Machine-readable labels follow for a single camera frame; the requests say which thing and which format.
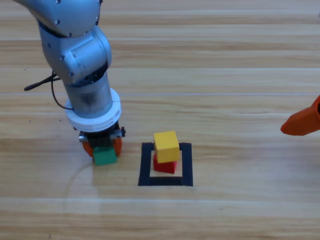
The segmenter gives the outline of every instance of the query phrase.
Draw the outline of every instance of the robotic arm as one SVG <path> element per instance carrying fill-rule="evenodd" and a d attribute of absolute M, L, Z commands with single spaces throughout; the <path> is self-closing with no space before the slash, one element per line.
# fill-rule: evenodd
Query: robotic arm
<path fill-rule="evenodd" d="M 98 27 L 103 0 L 14 0 L 35 17 L 42 50 L 68 95 L 65 113 L 79 140 L 92 156 L 96 147 L 115 146 L 125 129 L 119 127 L 121 103 L 110 88 L 112 62 L 108 39 Z"/>

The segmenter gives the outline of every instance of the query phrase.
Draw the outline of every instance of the white ring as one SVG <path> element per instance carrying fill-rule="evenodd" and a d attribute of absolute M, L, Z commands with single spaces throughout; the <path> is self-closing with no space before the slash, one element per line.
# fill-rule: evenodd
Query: white ring
<path fill-rule="evenodd" d="M 73 110 L 66 109 L 65 113 L 71 125 L 79 131 L 95 133 L 106 130 L 116 124 L 121 115 L 120 97 L 115 90 L 112 88 L 110 90 L 113 104 L 105 115 L 96 118 L 84 118 L 76 115 Z M 65 107 L 72 108 L 69 98 L 65 103 Z"/>

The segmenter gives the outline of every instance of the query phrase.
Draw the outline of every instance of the red block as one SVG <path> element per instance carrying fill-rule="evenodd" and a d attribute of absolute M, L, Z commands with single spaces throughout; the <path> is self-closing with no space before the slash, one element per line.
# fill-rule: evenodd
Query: red block
<path fill-rule="evenodd" d="M 177 162 L 165 162 L 165 163 L 158 163 L 157 155 L 154 154 L 153 157 L 153 169 L 157 172 L 167 173 L 167 174 L 174 174 L 176 171 Z"/>

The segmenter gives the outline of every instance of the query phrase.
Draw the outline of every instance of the cube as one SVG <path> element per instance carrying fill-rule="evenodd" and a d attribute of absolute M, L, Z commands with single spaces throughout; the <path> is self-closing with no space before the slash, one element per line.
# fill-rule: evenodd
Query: cube
<path fill-rule="evenodd" d="M 176 167 L 177 167 L 177 162 L 176 161 L 158 163 L 157 155 L 154 154 L 154 157 L 153 157 L 153 169 L 156 172 L 167 173 L 167 174 L 175 174 Z"/>
<path fill-rule="evenodd" d="M 112 146 L 96 147 L 93 150 L 93 159 L 97 166 L 114 164 L 117 162 L 116 152 Z"/>
<path fill-rule="evenodd" d="M 154 150 L 159 164 L 177 162 L 180 158 L 179 141 L 175 131 L 157 132 Z"/>

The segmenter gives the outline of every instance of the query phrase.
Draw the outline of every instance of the black cable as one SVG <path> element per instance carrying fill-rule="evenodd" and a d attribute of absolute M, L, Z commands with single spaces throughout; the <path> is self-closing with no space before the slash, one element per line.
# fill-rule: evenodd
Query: black cable
<path fill-rule="evenodd" d="M 56 99 L 56 95 L 55 95 L 55 91 L 54 91 L 54 78 L 55 78 L 55 73 L 54 71 L 52 71 L 52 75 L 51 75 L 51 90 L 52 90 L 52 96 L 56 102 L 56 104 L 58 104 L 59 107 L 63 108 L 63 109 L 66 109 L 66 110 L 74 110 L 73 108 L 68 108 L 68 107 L 65 107 L 65 106 L 62 106 L 58 100 Z"/>
<path fill-rule="evenodd" d="M 58 81 L 58 80 L 61 80 L 61 79 L 60 79 L 59 77 L 56 77 L 56 78 L 53 79 L 53 81 Z M 41 86 L 42 84 L 50 83 L 51 81 L 52 81 L 52 76 L 49 76 L 49 77 L 47 77 L 46 79 L 44 79 L 44 80 L 42 80 L 42 81 L 40 81 L 40 82 L 36 82 L 36 83 L 34 83 L 34 84 L 31 84 L 31 85 L 29 85 L 29 86 L 26 86 L 26 87 L 24 88 L 24 90 L 25 90 L 25 91 L 30 91 L 30 90 L 32 90 L 32 89 L 35 89 L 35 88 Z"/>

